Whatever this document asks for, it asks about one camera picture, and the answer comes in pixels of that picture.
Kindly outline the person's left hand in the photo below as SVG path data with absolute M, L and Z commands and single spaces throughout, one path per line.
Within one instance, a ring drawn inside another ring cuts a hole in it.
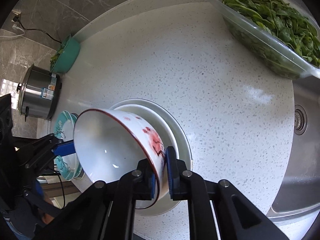
M 54 205 L 53 202 L 51 201 L 51 199 L 45 195 L 44 196 L 44 200 L 50 204 L 50 205 Z M 52 220 L 54 219 L 53 216 L 51 216 L 50 214 L 47 214 L 47 213 L 42 213 L 42 221 L 44 222 L 44 224 L 49 224 Z

